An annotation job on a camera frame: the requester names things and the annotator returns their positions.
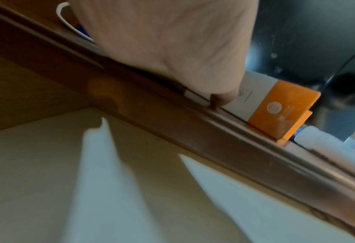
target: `round sticker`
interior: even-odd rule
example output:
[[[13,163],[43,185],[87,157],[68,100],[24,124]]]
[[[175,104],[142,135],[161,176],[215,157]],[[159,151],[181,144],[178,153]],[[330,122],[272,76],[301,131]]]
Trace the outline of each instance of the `round sticker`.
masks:
[[[267,111],[270,114],[276,115],[281,111],[281,104],[279,102],[271,102],[267,105]]]

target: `hand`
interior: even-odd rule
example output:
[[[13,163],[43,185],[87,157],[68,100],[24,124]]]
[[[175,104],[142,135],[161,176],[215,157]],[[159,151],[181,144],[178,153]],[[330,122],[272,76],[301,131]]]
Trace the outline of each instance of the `hand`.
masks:
[[[213,94],[224,105],[244,75],[258,0],[69,0],[112,59]]]

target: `white loop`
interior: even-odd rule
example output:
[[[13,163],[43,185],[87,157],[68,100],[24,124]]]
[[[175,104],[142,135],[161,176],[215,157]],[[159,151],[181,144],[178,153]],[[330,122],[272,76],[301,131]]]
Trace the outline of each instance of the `white loop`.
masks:
[[[93,40],[91,37],[89,37],[89,36],[87,36],[87,35],[81,33],[81,32],[78,31],[77,29],[75,29],[72,25],[70,25],[70,24],[62,17],[62,10],[63,10],[63,8],[68,7],[69,5],[70,5],[70,4],[69,4],[68,2],[62,2],[61,4],[59,4],[59,5],[57,6],[57,8],[56,8],[56,15],[59,17],[60,21],[62,21],[63,24],[65,24],[68,28],[70,28],[72,31],[74,31],[75,33],[77,33],[77,34],[80,35],[81,37],[83,37],[83,38],[85,38],[85,39],[87,39],[87,40],[89,40],[89,41],[91,41],[91,42],[94,42],[94,40]]]

